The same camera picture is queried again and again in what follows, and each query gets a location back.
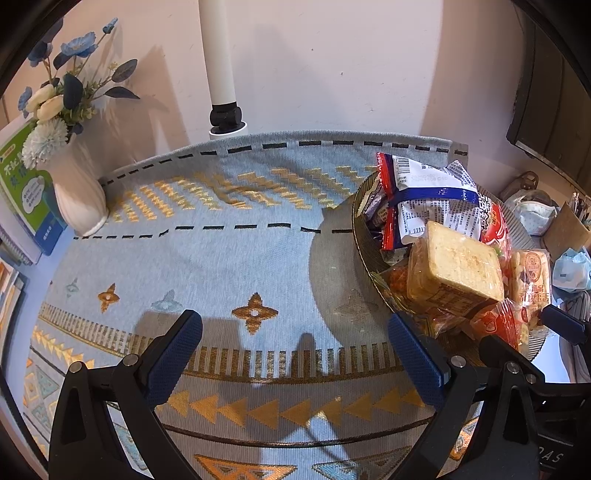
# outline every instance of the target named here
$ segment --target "gold star pattern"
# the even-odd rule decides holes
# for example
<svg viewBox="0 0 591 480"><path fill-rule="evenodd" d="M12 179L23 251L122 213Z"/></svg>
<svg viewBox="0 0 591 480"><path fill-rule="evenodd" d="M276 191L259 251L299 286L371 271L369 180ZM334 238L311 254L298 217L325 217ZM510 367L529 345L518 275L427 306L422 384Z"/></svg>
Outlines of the gold star pattern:
<svg viewBox="0 0 591 480"><path fill-rule="evenodd" d="M119 296L115 293L115 284L113 283L107 291L101 292L97 295L100 300L100 312L104 313L112 303L119 301Z"/></svg>
<svg viewBox="0 0 591 480"><path fill-rule="evenodd" d="M238 307L232 310L232 315L239 319L246 320L248 333L254 335L261 328L263 320L272 319L279 314L277 310L265 307L262 304L261 296L255 293L245 307Z"/></svg>

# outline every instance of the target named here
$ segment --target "white vase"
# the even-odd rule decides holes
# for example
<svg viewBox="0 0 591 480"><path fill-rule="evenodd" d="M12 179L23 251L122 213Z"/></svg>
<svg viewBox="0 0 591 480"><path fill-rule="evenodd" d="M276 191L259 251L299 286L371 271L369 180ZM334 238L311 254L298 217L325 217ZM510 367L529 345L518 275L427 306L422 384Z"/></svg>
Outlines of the white vase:
<svg viewBox="0 0 591 480"><path fill-rule="evenodd" d="M57 205L68 225L78 235L89 236L103 226L109 211L99 182L78 165L71 141L39 169L49 172L56 191Z"/></svg>

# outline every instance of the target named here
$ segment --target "gold zigzag pattern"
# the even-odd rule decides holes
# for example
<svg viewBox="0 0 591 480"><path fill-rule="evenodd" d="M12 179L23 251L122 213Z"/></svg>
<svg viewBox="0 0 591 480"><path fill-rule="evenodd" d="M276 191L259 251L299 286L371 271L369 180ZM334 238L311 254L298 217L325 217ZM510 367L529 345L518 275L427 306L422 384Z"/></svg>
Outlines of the gold zigzag pattern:
<svg viewBox="0 0 591 480"><path fill-rule="evenodd" d="M246 202L241 202L240 200L230 198L226 190L224 190L216 180L209 179L203 172L198 171L194 173L193 176L197 179L197 181L203 183L208 189L212 190L216 194L217 198L219 198L224 203L240 209L252 208Z"/></svg>
<svg viewBox="0 0 591 480"><path fill-rule="evenodd" d="M174 188L170 186L169 183L165 181L159 180L154 183L156 188L159 188L164 192L164 194L171 199L174 203L176 203L179 207L183 210L195 210L195 207L189 203L185 197L179 195L177 192L174 191Z"/></svg>
<svg viewBox="0 0 591 480"><path fill-rule="evenodd" d="M257 177L255 172L242 173L238 177L238 180L248 181L254 185L269 189L274 193L279 194L280 197L285 198L288 202L293 203L295 208L300 210L310 210L312 205L308 205L304 199L297 196L297 193L290 192L286 187L277 183L273 180L268 180L265 177Z"/></svg>
<svg viewBox="0 0 591 480"><path fill-rule="evenodd" d="M48 350L49 353L54 353L58 359L63 359L66 363L66 368L74 362L82 362L84 359L83 353L74 355L74 348L65 348L63 343L59 345L56 344L56 339L51 338L49 333L44 333L43 330L37 327L37 325L33 328L33 335L31 338L35 339L39 345L43 345L43 348ZM95 360L88 360L85 364L88 368L94 368Z"/></svg>
<svg viewBox="0 0 591 480"><path fill-rule="evenodd" d="M356 185L361 185L365 178L357 175L358 172L351 169L351 166L336 167L336 171L341 172L345 177L351 179Z"/></svg>
<svg viewBox="0 0 591 480"><path fill-rule="evenodd" d="M156 220L156 214L148 207L145 202L134 192L125 192L125 197L129 198L135 206L142 212L148 220Z"/></svg>
<svg viewBox="0 0 591 480"><path fill-rule="evenodd" d="M253 190L252 188L245 186L233 185L231 181L227 180L223 176L216 174L213 178L226 189L228 193L237 192L248 199L254 200L255 202L263 203L265 206L273 207L275 205L281 205L281 202L276 202L272 198L268 197L264 193Z"/></svg>
<svg viewBox="0 0 591 480"><path fill-rule="evenodd" d="M166 218L172 217L174 212L171 207L168 206L168 203L163 201L158 195L154 193L154 191L148 187L147 185L142 185L139 188L140 192L146 195L148 200L154 204L154 206L160 210Z"/></svg>
<svg viewBox="0 0 591 480"><path fill-rule="evenodd" d="M344 406L341 397L336 397L318 409L312 408L312 402L309 398L283 411L280 411L279 399L266 402L252 410L248 409L248 399L246 397L222 406L219 406L218 402L219 397L217 394L190 402L190 391L183 390L171 395L167 404L183 417L189 414L189 408L191 408L214 424L217 422L217 414L219 413L242 428L246 427L246 418L250 417L273 430L278 429L280 419L286 419L301 427L309 427L310 420L318 417L335 426L340 426L343 413L362 420L372 421L372 412L376 409L397 415L401 412L402 403L418 407L425 406L415 389L409 390L406 394L400 396L396 387L388 391L376 402L372 401L372 394L368 392L349 405Z"/></svg>
<svg viewBox="0 0 591 480"><path fill-rule="evenodd" d="M295 185L296 188L304 190L304 192L308 193L312 198L318 200L319 204L328 208L336 208L333 201L327 198L327 195L322 190L314 187L314 185L307 182L306 179L303 179L297 173L293 173L287 168L273 168L271 169L271 173L273 175L279 175L281 180L285 180Z"/></svg>
<svg viewBox="0 0 591 480"><path fill-rule="evenodd" d="M331 178L327 173L323 173L322 168L309 168L304 173L310 175L313 179L318 180L322 185L325 185L330 190L334 190L344 198L351 196L351 191L348 188L343 186L342 183L337 182L336 179Z"/></svg>
<svg viewBox="0 0 591 480"><path fill-rule="evenodd" d="M193 181L188 181L182 177L173 178L173 182L177 183L183 190L187 190L192 195L195 195L201 203L203 203L209 210L221 210L219 204L208 194L203 187L198 187Z"/></svg>

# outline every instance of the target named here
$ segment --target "blue flower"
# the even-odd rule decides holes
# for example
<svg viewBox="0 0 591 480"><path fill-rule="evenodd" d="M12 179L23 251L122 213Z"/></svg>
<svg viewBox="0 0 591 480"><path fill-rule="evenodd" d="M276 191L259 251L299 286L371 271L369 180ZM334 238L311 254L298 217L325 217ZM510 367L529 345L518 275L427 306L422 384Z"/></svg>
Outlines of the blue flower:
<svg viewBox="0 0 591 480"><path fill-rule="evenodd" d="M119 18L115 17L113 20L111 20L109 23L107 23L104 27L103 27L103 33L105 35L108 35L109 33L111 33L113 31L113 29L115 28L115 24L117 23L117 20Z"/></svg>
<svg viewBox="0 0 591 480"><path fill-rule="evenodd" d="M93 53L95 50L96 50L96 45L93 44L90 47L88 47L85 51L81 51L76 56L85 59L86 57L90 57L90 54Z"/></svg>
<svg viewBox="0 0 591 480"><path fill-rule="evenodd" d="M53 50L53 45L44 41L37 42L33 47L31 53L27 57L31 61L31 67L36 67L39 63L45 60Z"/></svg>
<svg viewBox="0 0 591 480"><path fill-rule="evenodd" d="M25 88L25 91L22 92L21 96L18 98L18 110L22 112L25 118L29 116L29 112L25 110L27 106L27 102L29 98L33 96L33 89L31 87Z"/></svg>
<svg viewBox="0 0 591 480"><path fill-rule="evenodd" d="M73 57L74 55L79 55L80 53L84 52L91 48L93 43L96 40L96 35L94 32L88 32L84 37L78 37L74 40L70 40L68 43L61 44L61 52L64 55L69 57Z"/></svg>

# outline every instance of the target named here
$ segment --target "green leaf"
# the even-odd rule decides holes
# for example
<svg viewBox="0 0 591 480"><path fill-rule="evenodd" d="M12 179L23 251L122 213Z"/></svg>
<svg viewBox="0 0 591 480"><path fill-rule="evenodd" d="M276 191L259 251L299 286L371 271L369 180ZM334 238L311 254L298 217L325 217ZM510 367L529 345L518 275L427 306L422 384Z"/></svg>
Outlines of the green leaf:
<svg viewBox="0 0 591 480"><path fill-rule="evenodd" d="M71 73L66 73L64 75L64 107L68 110L76 108L82 100L83 93L82 82Z"/></svg>
<svg viewBox="0 0 591 480"><path fill-rule="evenodd" d="M134 92L125 87L119 86L110 88L105 92L105 95L111 98L133 98L139 100L139 97Z"/></svg>
<svg viewBox="0 0 591 480"><path fill-rule="evenodd" d="M135 68L138 66L138 60L128 60L124 64L119 65L117 70L113 72L113 76L111 80L115 83L121 83L131 77L131 74L135 71Z"/></svg>

